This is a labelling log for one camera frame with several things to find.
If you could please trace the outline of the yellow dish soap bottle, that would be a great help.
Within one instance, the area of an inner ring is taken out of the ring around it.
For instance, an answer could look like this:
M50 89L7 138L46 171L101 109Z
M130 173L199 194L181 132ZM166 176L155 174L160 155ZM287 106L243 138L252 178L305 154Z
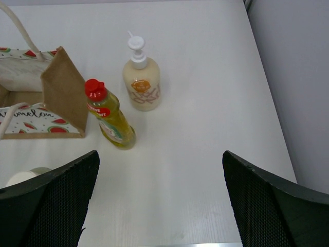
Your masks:
M120 110L118 98L97 79L86 81L85 94L87 108L98 120L103 136L119 149L131 149L136 133Z

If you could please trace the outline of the cream pump soap bottle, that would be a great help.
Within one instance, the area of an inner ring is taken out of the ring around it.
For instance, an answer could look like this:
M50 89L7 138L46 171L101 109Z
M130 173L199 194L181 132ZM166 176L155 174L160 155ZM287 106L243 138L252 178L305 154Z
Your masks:
M128 34L127 45L132 55L123 67L123 81L132 106L140 111L151 111L161 102L160 68L144 53L144 38L130 31Z

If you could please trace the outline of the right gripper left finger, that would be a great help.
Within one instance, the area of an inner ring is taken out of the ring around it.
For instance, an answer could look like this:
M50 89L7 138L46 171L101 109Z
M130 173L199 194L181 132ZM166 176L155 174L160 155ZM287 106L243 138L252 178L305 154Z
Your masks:
M1 246L77 246L100 166L93 150L1 189Z

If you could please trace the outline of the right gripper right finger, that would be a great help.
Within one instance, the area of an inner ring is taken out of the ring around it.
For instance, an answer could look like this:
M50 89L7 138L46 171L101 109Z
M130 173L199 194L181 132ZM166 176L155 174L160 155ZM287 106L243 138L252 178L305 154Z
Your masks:
M243 246L328 246L328 195L225 151L226 187Z

